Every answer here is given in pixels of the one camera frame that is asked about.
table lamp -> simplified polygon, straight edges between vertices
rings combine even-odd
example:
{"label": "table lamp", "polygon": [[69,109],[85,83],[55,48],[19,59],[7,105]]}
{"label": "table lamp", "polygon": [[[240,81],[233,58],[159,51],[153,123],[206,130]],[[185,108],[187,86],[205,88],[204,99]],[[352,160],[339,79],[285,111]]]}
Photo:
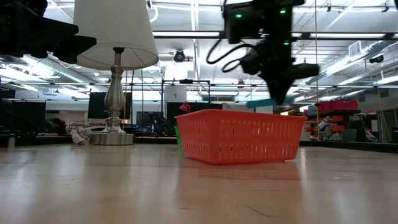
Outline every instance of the table lamp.
{"label": "table lamp", "polygon": [[104,102],[109,114],[106,128],[93,133],[90,143],[132,144],[132,135],[120,128],[119,115],[125,103],[122,74],[124,70],[146,68],[159,61],[145,1],[76,0],[73,23],[79,26],[79,35],[97,39],[95,46],[78,56],[77,64],[112,71]]}

teal object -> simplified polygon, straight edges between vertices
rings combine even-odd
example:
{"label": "teal object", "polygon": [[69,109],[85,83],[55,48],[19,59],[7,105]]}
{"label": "teal object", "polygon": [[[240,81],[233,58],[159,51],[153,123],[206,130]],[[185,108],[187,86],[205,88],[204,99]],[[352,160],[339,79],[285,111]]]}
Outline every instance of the teal object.
{"label": "teal object", "polygon": [[[294,97],[288,96],[285,98],[284,104],[286,103],[294,103]],[[276,102],[273,99],[265,99],[265,100],[252,100],[246,103],[246,107],[251,108],[258,108],[262,106],[276,106]]]}
{"label": "teal object", "polygon": [[175,135],[177,137],[178,146],[182,146],[181,145],[181,138],[180,138],[180,131],[178,130],[178,126],[174,126],[174,129],[175,129]]}

fluorescent light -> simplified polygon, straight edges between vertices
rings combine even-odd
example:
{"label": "fluorescent light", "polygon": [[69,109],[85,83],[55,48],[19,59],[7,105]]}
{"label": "fluorescent light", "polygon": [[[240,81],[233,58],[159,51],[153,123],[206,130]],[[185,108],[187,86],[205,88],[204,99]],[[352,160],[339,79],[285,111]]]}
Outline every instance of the fluorescent light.
{"label": "fluorescent light", "polygon": [[94,85],[107,86],[107,85],[111,85],[111,84],[110,83],[94,83]]}
{"label": "fluorescent light", "polygon": [[78,99],[54,99],[51,101],[80,101],[80,102],[85,101],[85,102],[88,102],[88,100],[78,100]]}
{"label": "fluorescent light", "polygon": [[313,105],[315,102],[294,102],[294,104],[298,105]]}
{"label": "fluorescent light", "polygon": [[308,110],[308,106],[302,106],[302,107],[300,107],[300,112],[304,112],[304,110]]}
{"label": "fluorescent light", "polygon": [[299,97],[297,97],[296,99],[294,99],[294,103],[296,103],[297,101],[305,100],[305,99],[306,99],[305,96],[299,96]]}
{"label": "fluorescent light", "polygon": [[333,100],[335,98],[339,98],[340,96],[323,96],[321,98],[319,98],[320,101],[329,101],[329,100]]}
{"label": "fluorescent light", "polygon": [[59,76],[37,76],[37,78],[60,78]]}
{"label": "fluorescent light", "polygon": [[86,95],[86,94],[84,94],[84,93],[79,93],[79,92],[77,92],[77,91],[74,91],[74,90],[69,90],[69,89],[59,89],[58,90],[60,93],[63,93],[63,94],[65,94],[65,95],[68,95],[68,96],[73,96],[73,97],[76,97],[76,98],[89,98],[89,96],[88,95]]}
{"label": "fluorescent light", "polygon": [[337,88],[373,88],[373,86],[348,86],[348,85],[338,85]]}
{"label": "fluorescent light", "polygon": [[303,34],[300,33],[292,33],[292,37],[300,38]]}
{"label": "fluorescent light", "polygon": [[[311,38],[315,38],[316,34],[310,34]],[[318,38],[381,38],[385,34],[318,34]]]}
{"label": "fluorescent light", "polygon": [[[316,88],[316,85],[297,85],[299,88]],[[332,85],[318,85],[318,88],[332,88]]]}
{"label": "fluorescent light", "polygon": [[65,9],[65,8],[73,8],[75,5],[66,5],[66,6],[47,6],[47,9]]}
{"label": "fluorescent light", "polygon": [[154,31],[154,37],[218,37],[218,32],[203,32],[203,31],[195,31],[195,32],[175,32],[175,31]]}
{"label": "fluorescent light", "polygon": [[50,83],[48,82],[14,82],[14,84],[18,85],[49,85]]}
{"label": "fluorescent light", "polygon": [[90,85],[89,83],[57,83],[57,85]]}
{"label": "fluorescent light", "polygon": [[361,92],[363,92],[363,90],[358,90],[358,91],[354,91],[352,93],[347,93],[344,96],[353,96],[353,95],[356,95],[356,94],[361,93]]}
{"label": "fluorescent light", "polygon": [[398,81],[398,75],[393,76],[393,77],[383,78],[382,80],[378,80],[376,82],[373,82],[373,85],[383,85],[383,84],[396,82],[396,81]]}
{"label": "fluorescent light", "polygon": [[38,91],[38,89],[36,89],[36,88],[34,88],[34,87],[30,86],[30,85],[25,85],[25,84],[22,84],[22,85],[13,85],[13,84],[11,84],[10,86],[15,86],[15,87],[18,87],[18,88],[23,88],[23,89],[25,89],[25,90],[30,90],[30,91]]}
{"label": "fluorescent light", "polygon": [[398,88],[398,86],[379,86],[379,88]]}
{"label": "fluorescent light", "polygon": [[251,85],[250,84],[215,84],[215,86],[222,86],[222,87],[250,87]]}
{"label": "fluorescent light", "polygon": [[345,85],[345,84],[353,83],[353,82],[355,82],[356,80],[359,80],[359,79],[361,79],[361,78],[360,77],[349,78],[349,79],[339,83],[338,85]]}

ductwork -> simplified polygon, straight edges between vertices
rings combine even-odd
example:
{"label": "ductwork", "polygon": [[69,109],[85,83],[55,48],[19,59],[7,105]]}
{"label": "ductwork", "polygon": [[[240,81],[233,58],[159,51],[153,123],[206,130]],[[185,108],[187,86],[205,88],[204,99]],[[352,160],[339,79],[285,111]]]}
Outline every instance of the ductwork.
{"label": "ductwork", "polygon": [[321,78],[325,78],[329,75],[332,75],[334,73],[337,73],[350,65],[352,65],[354,62],[357,62],[359,60],[367,60],[370,58],[375,57],[377,54],[384,54],[387,51],[393,50],[389,49],[389,47],[392,47],[397,43],[396,41],[393,40],[388,40],[388,41],[378,41],[376,43],[370,42],[370,44],[367,47],[363,47],[361,49],[361,54],[356,55],[355,57],[351,58],[349,56],[349,53],[346,53],[342,55],[338,60],[334,60],[332,62],[327,63],[326,65],[323,66],[321,73],[316,76],[312,77],[308,81],[305,82],[306,85],[311,85],[312,83],[316,82],[317,80]]}
{"label": "ductwork", "polygon": [[[59,76],[59,80],[61,82],[78,82],[78,83],[94,83],[95,81],[92,79],[89,79],[83,75],[80,75],[77,72],[74,72],[73,70],[70,70],[68,68],[65,68],[64,66],[60,65],[57,62],[54,62],[53,60],[44,58],[44,59],[39,59],[32,57],[30,55],[25,55],[23,60],[26,62],[27,66],[35,66],[37,64],[45,66],[47,69],[53,72],[53,75]],[[102,91],[107,91],[108,89],[104,86],[96,86],[97,89],[102,90]]]}
{"label": "ductwork", "polygon": [[[353,77],[353,78],[350,78],[349,80],[347,80],[347,83],[352,83],[352,82],[358,81],[358,80],[360,80],[360,79],[362,79],[362,78],[369,77],[369,76],[371,76],[371,75],[380,73],[380,72],[382,72],[382,71],[384,71],[384,73],[393,72],[395,66],[398,66],[398,61],[392,62],[392,63],[389,63],[389,64],[386,64],[386,65],[381,66],[381,67],[379,67],[379,68],[375,68],[374,70],[370,70],[370,71],[368,71],[368,72],[365,72],[365,73],[363,73],[362,75],[357,75],[357,76],[355,76],[355,77]],[[331,89],[328,88],[328,89],[326,89],[326,90],[321,90],[321,91],[318,91],[318,92],[316,92],[316,91],[311,91],[310,93],[307,93],[307,94],[306,94],[306,95],[309,95],[308,97],[306,97],[306,100],[315,98],[317,94],[318,94],[318,96],[322,96],[322,95],[325,94],[325,93],[328,93],[329,95],[332,95],[334,91],[331,92],[330,90],[331,90]]]}

plastic basket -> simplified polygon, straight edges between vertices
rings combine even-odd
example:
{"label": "plastic basket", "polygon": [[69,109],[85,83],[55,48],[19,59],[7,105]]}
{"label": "plastic basket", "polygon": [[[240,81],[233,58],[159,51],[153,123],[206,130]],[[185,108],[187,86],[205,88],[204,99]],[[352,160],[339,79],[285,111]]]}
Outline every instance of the plastic basket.
{"label": "plastic basket", "polygon": [[174,129],[175,129],[175,135],[177,137],[177,143],[178,143],[179,146],[182,146],[181,145],[181,138],[180,138],[180,131],[178,131],[178,126],[174,126]]}
{"label": "plastic basket", "polygon": [[177,116],[183,153],[211,164],[295,159],[304,117],[226,110]]}

